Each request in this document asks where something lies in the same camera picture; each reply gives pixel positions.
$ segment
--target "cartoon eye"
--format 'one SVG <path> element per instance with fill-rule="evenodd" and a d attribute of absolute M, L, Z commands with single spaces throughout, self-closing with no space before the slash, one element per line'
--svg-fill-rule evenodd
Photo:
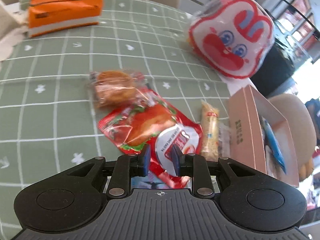
<path fill-rule="evenodd" d="M 245 55 L 247 55 L 247 47 L 244 44 L 238 44 L 237 46 L 235 46 L 232 50 L 232 53 L 239 56 L 239 57 L 245 57 Z"/>
<path fill-rule="evenodd" d="M 225 46 L 229 46 L 235 40 L 235 37 L 231 31 L 224 31 L 219 34 L 219 38 L 222 40 Z"/>

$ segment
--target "blue item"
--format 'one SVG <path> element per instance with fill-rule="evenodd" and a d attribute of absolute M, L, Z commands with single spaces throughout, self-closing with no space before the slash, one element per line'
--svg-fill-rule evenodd
<path fill-rule="evenodd" d="M 269 145 L 270 149 L 273 152 L 273 156 L 276 159 L 277 163 L 282 168 L 284 174 L 286 174 L 284 159 L 283 159 L 283 156 L 281 154 L 278 141 L 277 141 L 277 139 L 276 139 L 276 137 L 275 137 L 275 135 L 274 135 L 274 133 L 272 131 L 272 128 L 271 128 L 270 124 L 268 123 L 268 121 L 266 119 L 264 119 L 263 117 L 262 117 L 261 124 L 262 124 L 262 127 L 263 127 L 263 129 L 264 129 L 264 131 L 266 133 L 266 137 L 267 137 L 267 140 L 269 142 L 268 145 Z"/>

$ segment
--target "pink cardboard box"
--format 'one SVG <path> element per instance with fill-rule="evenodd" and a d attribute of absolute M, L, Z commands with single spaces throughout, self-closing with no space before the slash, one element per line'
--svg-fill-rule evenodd
<path fill-rule="evenodd" d="M 297 158 L 288 122 L 263 95 L 250 85 L 242 88 L 229 99 L 230 157 L 267 174 L 258 113 L 269 122 L 284 157 L 287 174 L 278 169 L 276 178 L 298 187 Z"/>

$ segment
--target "red packaging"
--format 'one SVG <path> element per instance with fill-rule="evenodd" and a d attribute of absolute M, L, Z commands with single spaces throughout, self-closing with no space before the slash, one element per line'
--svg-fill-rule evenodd
<path fill-rule="evenodd" d="M 171 188 L 184 188 L 189 177 L 177 177 L 170 150 L 177 144 L 184 154 L 200 153 L 202 129 L 154 91 L 148 101 L 120 107 L 100 120 L 98 127 L 125 154 L 139 154 L 151 146 L 150 171 Z"/>

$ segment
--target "green tablecloth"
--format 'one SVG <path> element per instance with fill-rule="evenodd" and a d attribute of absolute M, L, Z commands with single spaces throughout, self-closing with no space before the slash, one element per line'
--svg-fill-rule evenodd
<path fill-rule="evenodd" d="M 97 129 L 88 73 L 133 69 L 195 122 L 201 102 L 228 124 L 227 85 L 191 53 L 182 11 L 145 0 L 104 0 L 98 26 L 26 39 L 0 71 L 1 239 L 20 231 L 13 201 L 20 190 L 97 155 L 120 151 Z"/>

